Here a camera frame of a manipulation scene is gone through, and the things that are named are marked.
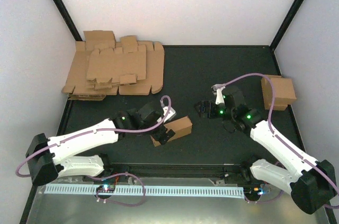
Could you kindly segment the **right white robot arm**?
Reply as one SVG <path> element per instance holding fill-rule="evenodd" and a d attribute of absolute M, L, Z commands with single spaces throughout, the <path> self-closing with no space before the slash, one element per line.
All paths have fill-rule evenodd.
<path fill-rule="evenodd" d="M 327 160 L 320 162 L 295 146 L 258 110 L 247 106 L 238 87 L 215 88 L 213 94 L 214 101 L 195 104 L 198 115 L 229 121 L 231 132 L 238 130 L 246 134 L 282 164 L 279 167 L 258 159 L 241 169 L 244 182 L 261 180 L 279 188 L 307 214 L 328 206 L 329 201 L 338 195 L 333 165 Z"/>

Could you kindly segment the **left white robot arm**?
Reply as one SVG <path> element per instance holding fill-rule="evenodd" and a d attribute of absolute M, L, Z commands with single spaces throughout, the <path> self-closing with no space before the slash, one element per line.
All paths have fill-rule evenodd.
<path fill-rule="evenodd" d="M 140 109 L 117 112 L 91 127 L 63 136 L 33 137 L 26 152 L 29 177 L 34 186 L 42 186 L 65 176 L 92 176 L 102 181 L 113 177 L 114 169 L 101 154 L 80 154 L 93 148 L 114 144 L 128 134 L 149 134 L 162 145 L 174 136 L 165 123 L 176 115 L 171 106 L 147 103 Z"/>

